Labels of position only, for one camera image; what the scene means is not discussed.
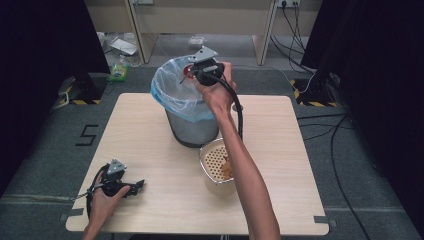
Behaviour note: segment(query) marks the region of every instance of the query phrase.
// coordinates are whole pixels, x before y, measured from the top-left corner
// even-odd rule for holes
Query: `black and yellow tape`
[[[290,83],[292,84],[292,86],[295,86],[296,80],[291,80]],[[310,97],[305,97],[307,93],[299,93],[299,91],[297,91],[294,87],[293,91],[296,102],[299,105],[313,107],[337,107],[337,104],[330,97],[325,99],[311,99]]]

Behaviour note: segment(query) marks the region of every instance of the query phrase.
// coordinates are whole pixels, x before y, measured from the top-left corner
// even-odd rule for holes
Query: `wooden table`
[[[267,184],[282,235],[325,235],[325,216],[291,101],[284,96],[239,96],[244,142]],[[120,202],[103,231],[174,234],[247,234],[237,193],[207,190],[199,150],[180,145],[165,111],[150,94],[122,94],[113,110],[80,193],[112,158],[127,165],[122,180],[146,179],[137,196]],[[85,198],[73,209],[85,208]],[[86,210],[69,217],[70,231],[83,231]]]

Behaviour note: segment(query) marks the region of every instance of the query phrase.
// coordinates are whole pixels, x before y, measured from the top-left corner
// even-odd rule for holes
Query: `garbage bag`
[[[189,56],[174,58],[156,71],[151,94],[167,111],[192,123],[214,119],[214,115],[197,91],[195,79],[184,79]]]

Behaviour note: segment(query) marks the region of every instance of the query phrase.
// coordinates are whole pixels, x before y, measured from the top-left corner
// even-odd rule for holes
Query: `black cable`
[[[326,115],[317,115],[317,116],[306,116],[306,117],[298,117],[297,120],[301,119],[310,119],[310,118],[323,118],[323,117],[336,117],[336,116],[343,116],[346,115],[346,113],[336,113],[336,114],[326,114]]]
[[[290,47],[287,47],[287,46],[286,46],[286,45],[284,45],[282,42],[280,42],[276,36],[274,36],[274,38],[275,38],[275,41],[277,41],[277,43],[278,43],[278,44],[280,44],[283,48],[287,48],[287,49],[289,49],[289,50],[290,50]],[[301,55],[304,55],[304,54],[305,54],[305,53],[303,53],[303,52],[301,52],[301,51],[297,51],[296,49],[292,49],[292,51],[293,51],[293,52],[296,52],[296,53],[299,53],[299,54],[301,54]]]
[[[221,73],[221,74],[222,74],[222,77],[224,78],[224,80],[219,79],[219,78],[217,78],[217,77],[215,77],[215,76],[213,76],[211,74],[204,73],[201,70],[193,70],[193,71],[190,71],[189,73],[187,73],[186,76],[184,76],[184,78],[183,78],[183,80],[181,80],[180,84],[185,80],[185,78],[188,75],[193,75],[193,73],[199,73],[199,72],[200,72],[200,75],[203,75],[203,76],[205,76],[207,78],[212,78],[213,80],[215,80],[215,82],[220,83],[228,91],[228,93],[230,94],[230,96],[233,99],[234,104],[236,106],[236,110],[237,110],[238,134],[239,134],[241,140],[243,140],[243,113],[242,113],[243,109],[241,107],[240,100],[239,100],[239,98],[237,96],[237,93],[228,84],[227,79],[225,78],[225,75],[223,73]]]
[[[293,4],[294,4],[294,15],[296,19],[296,26],[294,28],[295,34],[299,35],[298,39],[300,41],[301,48],[303,49],[303,51],[305,51],[305,46],[303,45],[303,42],[302,42],[302,35],[300,34],[300,27],[299,27],[299,14],[300,14],[299,4],[297,2],[294,2]]]
[[[300,65],[299,63],[297,63],[296,61],[294,61],[291,57],[289,57],[285,52],[283,52],[283,50],[281,50],[278,45],[274,42],[274,39],[271,38],[272,43],[274,44],[274,46],[277,48],[278,52],[280,52],[281,55],[283,55],[284,57],[288,58],[289,61],[293,62],[296,66],[298,66],[299,68],[305,70],[305,72],[308,72],[310,74],[313,74],[313,72],[307,68],[305,68],[304,66]]]
[[[332,125],[332,124],[321,124],[321,123],[311,123],[311,124],[300,124],[299,125],[299,127],[310,127],[310,126],[335,127],[336,125]],[[343,128],[343,129],[355,129],[353,127],[343,127],[343,126],[339,126],[339,128]]]
[[[215,81],[219,82],[225,89],[227,89],[227,91],[230,93],[231,97],[233,98],[234,104],[236,105],[236,109],[237,109],[237,117],[238,117],[238,133],[239,136],[241,138],[241,140],[243,140],[243,109],[241,108],[241,104],[240,104],[240,100],[236,94],[236,92],[234,91],[234,89],[228,84],[227,80],[225,79],[225,76],[223,76],[224,80],[219,79],[213,75],[210,74],[205,74],[208,77],[211,77],[212,79],[214,79]]]
[[[300,40],[300,39],[297,37],[296,31],[295,31],[295,30],[293,30],[293,27],[292,27],[292,25],[291,25],[291,22],[290,22],[289,18],[288,18],[288,17],[287,17],[287,15],[286,15],[285,8],[283,8],[283,14],[284,14],[284,17],[286,18],[286,21],[287,21],[287,23],[289,24],[289,27],[290,27],[290,29],[291,29],[291,31],[292,31],[292,33],[293,33],[293,41],[295,41],[295,42],[297,43],[297,45],[299,45],[299,47],[301,47],[303,50],[305,50],[305,49],[303,48],[303,44],[301,44],[302,40]]]
[[[322,136],[324,136],[324,135],[327,135],[327,134],[329,134],[330,132],[331,132],[331,130],[333,130],[335,127],[331,127],[327,132],[325,132],[325,133],[322,133],[322,134],[318,134],[318,135],[316,135],[316,136],[313,136],[313,137],[309,137],[309,138],[305,138],[305,139],[303,139],[303,141],[308,141],[308,140],[311,140],[311,139],[314,139],[314,138],[318,138],[318,137],[322,137]]]
[[[93,194],[94,194],[94,185],[96,185],[97,178],[99,177],[100,173],[103,171],[106,171],[109,168],[109,164],[104,165],[99,169],[99,171],[96,173],[96,176],[93,179],[93,182],[91,183],[91,186],[89,189],[87,189],[87,216],[90,218],[90,212],[91,212],[91,202],[93,201]]]
[[[331,151],[330,151],[330,153],[331,153],[331,163],[332,163],[332,165],[333,165],[333,171],[334,171],[334,175],[335,175],[335,177],[336,177],[337,185],[338,185],[338,187],[339,187],[339,189],[340,189],[340,192],[341,192],[341,193],[342,193],[342,195],[343,195],[343,198],[345,199],[345,201],[346,201],[346,203],[347,203],[347,205],[348,205],[348,207],[349,207],[350,211],[352,212],[353,216],[355,217],[356,221],[358,222],[359,226],[361,227],[361,229],[362,229],[362,231],[363,231],[363,233],[364,233],[365,237],[366,237],[368,240],[370,240],[370,239],[371,239],[371,238],[370,238],[370,236],[368,235],[367,231],[365,230],[364,225],[362,225],[362,222],[361,222],[361,220],[359,219],[358,215],[357,215],[357,214],[356,214],[356,212],[353,210],[352,205],[350,204],[350,201],[349,201],[349,199],[347,198],[346,193],[344,192],[344,190],[343,190],[343,188],[342,188],[342,185],[341,185],[341,183],[340,183],[340,178],[339,178],[339,175],[338,175],[338,173],[337,173],[335,160],[334,160],[334,136],[336,135],[337,130],[339,129],[339,127],[340,127],[340,125],[342,124],[342,122],[346,119],[346,117],[347,117],[347,114],[346,114],[346,115],[345,115],[345,116],[344,116],[344,117],[343,117],[343,118],[339,121],[339,123],[336,125],[336,127],[335,127],[335,129],[334,129],[334,132],[333,132],[333,135],[331,136],[331,145],[330,145],[330,147],[331,147]]]

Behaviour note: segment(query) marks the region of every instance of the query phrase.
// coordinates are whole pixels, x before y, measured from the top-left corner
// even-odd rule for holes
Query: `gray bin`
[[[155,73],[151,94],[164,108],[175,139],[186,147],[200,148],[218,136],[218,124],[196,90],[197,80],[184,78],[189,56],[174,58]]]

